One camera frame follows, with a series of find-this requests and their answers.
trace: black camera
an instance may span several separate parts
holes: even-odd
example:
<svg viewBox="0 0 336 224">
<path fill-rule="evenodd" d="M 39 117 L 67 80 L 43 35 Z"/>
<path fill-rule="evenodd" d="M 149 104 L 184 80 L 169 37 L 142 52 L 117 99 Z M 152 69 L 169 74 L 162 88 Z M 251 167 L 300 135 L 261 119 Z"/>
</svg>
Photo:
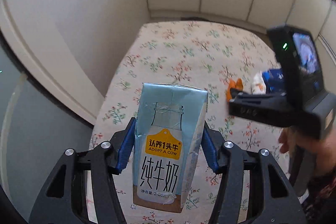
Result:
<svg viewBox="0 0 336 224">
<path fill-rule="evenodd" d="M 285 92 L 263 95 L 238 93 L 229 114 L 277 127 L 295 127 L 323 139 L 335 118 L 336 95 L 325 90 L 320 60 L 310 32 L 284 25 L 267 30 L 285 82 Z M 300 147 L 290 160 L 290 179 L 298 196 L 304 194 L 315 169 L 315 155 Z"/>
</svg>

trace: blue package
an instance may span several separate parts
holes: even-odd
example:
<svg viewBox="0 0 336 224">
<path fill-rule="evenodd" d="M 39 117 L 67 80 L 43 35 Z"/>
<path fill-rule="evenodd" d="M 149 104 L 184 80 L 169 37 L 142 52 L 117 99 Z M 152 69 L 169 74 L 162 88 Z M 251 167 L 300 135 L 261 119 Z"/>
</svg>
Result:
<svg viewBox="0 0 336 224">
<path fill-rule="evenodd" d="M 285 92 L 285 82 L 281 69 L 269 69 L 262 73 L 266 93 Z"/>
</svg>

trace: metal screw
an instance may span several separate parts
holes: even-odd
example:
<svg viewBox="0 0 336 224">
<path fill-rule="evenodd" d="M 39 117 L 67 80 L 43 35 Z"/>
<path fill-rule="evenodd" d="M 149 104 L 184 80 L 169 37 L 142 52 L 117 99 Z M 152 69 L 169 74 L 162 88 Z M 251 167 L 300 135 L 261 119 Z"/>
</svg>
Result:
<svg viewBox="0 0 336 224">
<path fill-rule="evenodd" d="M 72 148 L 69 148 L 65 151 L 65 155 L 71 156 L 74 153 L 74 150 Z"/>
<path fill-rule="evenodd" d="M 226 148 L 232 148 L 232 147 L 233 147 L 233 143 L 227 141 L 227 142 L 224 143 L 224 146 L 225 146 Z"/>
<path fill-rule="evenodd" d="M 101 147 L 104 148 L 104 149 L 109 148 L 110 146 L 111 146 L 111 144 L 109 142 L 103 142 L 101 144 Z"/>
<path fill-rule="evenodd" d="M 263 156 L 268 156 L 269 155 L 269 151 L 267 149 L 262 149 L 260 152 Z"/>
</svg>

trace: orange object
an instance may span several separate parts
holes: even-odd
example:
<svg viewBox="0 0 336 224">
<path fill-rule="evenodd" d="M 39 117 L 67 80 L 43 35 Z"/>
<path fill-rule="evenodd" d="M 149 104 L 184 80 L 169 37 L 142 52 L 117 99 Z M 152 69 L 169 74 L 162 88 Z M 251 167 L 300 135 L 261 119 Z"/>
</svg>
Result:
<svg viewBox="0 0 336 224">
<path fill-rule="evenodd" d="M 243 91 L 243 88 L 244 88 L 243 82 L 240 78 L 238 78 L 238 80 L 236 82 L 236 89 L 240 90 L 240 91 Z"/>
<path fill-rule="evenodd" d="M 264 91 L 264 87 L 263 87 L 262 84 L 258 84 L 258 87 L 259 87 L 259 89 L 260 89 L 261 91 Z"/>
<path fill-rule="evenodd" d="M 229 102 L 229 100 L 232 99 L 230 89 L 234 88 L 240 91 L 243 91 L 244 85 L 240 78 L 238 78 L 237 82 L 234 82 L 231 78 L 229 80 L 229 86 L 227 87 L 226 91 L 226 101 Z"/>
<path fill-rule="evenodd" d="M 236 83 L 230 78 L 229 86 L 227 87 L 227 91 L 226 91 L 226 101 L 227 102 L 229 102 L 229 100 L 232 99 L 231 92 L 230 92 L 231 88 L 236 88 Z"/>
</svg>

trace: bottle illustration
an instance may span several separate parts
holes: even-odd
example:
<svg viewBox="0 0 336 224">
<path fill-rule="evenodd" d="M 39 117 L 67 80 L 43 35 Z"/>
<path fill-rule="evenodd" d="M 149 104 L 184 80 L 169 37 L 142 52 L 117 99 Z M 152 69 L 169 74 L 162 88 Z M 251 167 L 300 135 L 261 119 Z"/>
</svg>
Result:
<svg viewBox="0 0 336 224">
<path fill-rule="evenodd" d="M 183 106 L 156 103 L 154 118 L 142 145 L 137 196 L 171 204 L 176 198 L 183 163 Z"/>
</svg>

